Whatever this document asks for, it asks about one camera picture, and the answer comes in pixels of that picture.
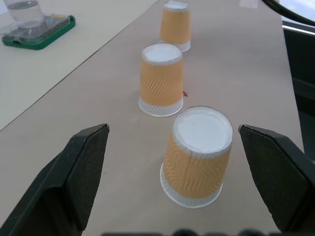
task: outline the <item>white cup base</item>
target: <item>white cup base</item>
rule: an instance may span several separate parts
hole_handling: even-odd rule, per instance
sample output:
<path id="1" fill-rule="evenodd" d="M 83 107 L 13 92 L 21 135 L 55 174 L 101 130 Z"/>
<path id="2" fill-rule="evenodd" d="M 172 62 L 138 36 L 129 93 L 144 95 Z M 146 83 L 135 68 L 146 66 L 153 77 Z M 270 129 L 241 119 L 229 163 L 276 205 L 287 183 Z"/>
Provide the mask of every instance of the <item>white cup base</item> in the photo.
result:
<path id="1" fill-rule="evenodd" d="M 182 53 L 187 52 L 190 49 L 190 40 L 187 43 L 183 44 L 174 44 L 176 47 L 178 47 Z"/>
<path id="2" fill-rule="evenodd" d="M 153 117 L 170 117 L 178 113 L 183 107 L 184 100 L 181 98 L 177 103 L 170 106 L 155 106 L 143 101 L 141 96 L 139 96 L 138 105 L 139 108 L 146 114 Z"/>
<path id="3" fill-rule="evenodd" d="M 218 196 L 221 193 L 222 190 L 222 185 L 221 188 L 215 192 L 214 194 L 203 198 L 203 199 L 190 199 L 190 198 L 186 198 L 181 196 L 178 192 L 176 192 L 174 189 L 172 189 L 172 187 L 168 184 L 168 182 L 165 179 L 164 176 L 164 172 L 163 172 L 163 164 L 161 166 L 161 170 L 160 170 L 160 182 L 162 185 L 162 188 L 164 190 L 164 192 L 167 194 L 167 196 L 176 204 L 182 206 L 182 207 L 186 207 L 186 208 L 191 208 L 191 209 L 197 209 L 197 208 L 202 208 L 202 207 L 206 207 L 208 205 L 210 205 L 211 203 L 213 203 Z"/>

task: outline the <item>green tray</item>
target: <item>green tray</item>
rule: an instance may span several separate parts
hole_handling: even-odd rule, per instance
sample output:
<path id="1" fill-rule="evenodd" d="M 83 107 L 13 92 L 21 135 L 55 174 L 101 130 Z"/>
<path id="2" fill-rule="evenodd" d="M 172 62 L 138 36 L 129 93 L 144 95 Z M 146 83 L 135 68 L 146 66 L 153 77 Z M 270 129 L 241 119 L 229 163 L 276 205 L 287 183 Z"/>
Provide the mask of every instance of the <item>green tray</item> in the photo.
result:
<path id="1" fill-rule="evenodd" d="M 73 16 L 46 15 L 45 24 L 33 29 L 20 29 L 16 25 L 2 30 L 6 46 L 40 50 L 47 47 L 75 26 Z"/>

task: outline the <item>cable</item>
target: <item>cable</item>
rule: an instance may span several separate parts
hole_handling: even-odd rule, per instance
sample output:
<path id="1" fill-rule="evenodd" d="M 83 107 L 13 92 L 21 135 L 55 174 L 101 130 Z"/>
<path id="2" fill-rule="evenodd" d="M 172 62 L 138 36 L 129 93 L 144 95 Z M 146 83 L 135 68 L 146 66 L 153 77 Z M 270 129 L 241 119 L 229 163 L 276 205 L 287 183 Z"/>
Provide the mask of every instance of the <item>cable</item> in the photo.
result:
<path id="1" fill-rule="evenodd" d="M 278 14 L 287 17 L 291 20 L 300 22 L 302 24 L 306 24 L 309 26 L 314 26 L 315 27 L 315 22 L 311 21 L 303 16 L 300 16 L 296 13 L 294 13 L 293 11 L 288 10 L 287 8 L 285 8 L 284 6 L 282 6 L 281 4 L 277 3 L 274 0 L 262 0 L 268 7 L 270 7 L 271 9 L 273 9 L 275 12 L 277 12 Z"/>

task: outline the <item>table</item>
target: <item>table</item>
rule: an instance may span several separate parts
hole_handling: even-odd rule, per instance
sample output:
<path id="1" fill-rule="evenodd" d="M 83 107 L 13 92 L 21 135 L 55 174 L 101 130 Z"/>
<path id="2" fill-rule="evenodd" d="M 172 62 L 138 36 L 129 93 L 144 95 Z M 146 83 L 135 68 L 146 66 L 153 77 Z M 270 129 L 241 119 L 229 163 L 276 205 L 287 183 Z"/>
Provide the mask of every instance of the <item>table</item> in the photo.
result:
<path id="1" fill-rule="evenodd" d="M 222 193 L 191 210 L 163 192 L 159 170 L 174 117 L 154 118 L 137 104 L 141 49 L 158 42 L 164 1 L 154 4 L 106 46 L 0 132 L 0 223 L 39 170 L 79 130 L 107 122 L 103 173 L 83 235 L 160 232 L 236 234 L 277 230 L 251 177 L 239 124 L 272 129 L 303 149 L 281 17 L 259 2 L 189 0 L 191 49 L 184 53 L 184 108 L 224 112 L 234 143 Z"/>
<path id="2" fill-rule="evenodd" d="M 74 15 L 76 27 L 40 51 L 0 42 L 0 130 L 156 1 L 40 0 L 45 13 Z M 12 22 L 0 15 L 0 29 Z"/>

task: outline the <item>orange paper cup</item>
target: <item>orange paper cup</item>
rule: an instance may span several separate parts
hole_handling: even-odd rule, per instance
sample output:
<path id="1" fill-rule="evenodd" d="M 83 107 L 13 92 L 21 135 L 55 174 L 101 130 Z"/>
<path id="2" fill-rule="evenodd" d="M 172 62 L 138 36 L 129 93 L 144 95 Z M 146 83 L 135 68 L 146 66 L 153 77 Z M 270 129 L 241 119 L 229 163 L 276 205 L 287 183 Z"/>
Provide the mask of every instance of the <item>orange paper cup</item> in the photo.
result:
<path id="1" fill-rule="evenodd" d="M 164 4 L 160 39 L 171 43 L 182 52 L 190 48 L 189 5 L 182 1 L 168 1 Z"/>
<path id="2" fill-rule="evenodd" d="M 220 194 L 232 147 L 228 118 L 210 107 L 192 107 L 173 124 L 160 181 L 167 196 L 187 208 L 211 204 Z"/>
<path id="3" fill-rule="evenodd" d="M 179 48 L 157 43 L 142 50 L 140 109 L 155 117 L 167 117 L 183 106 L 183 55 Z"/>

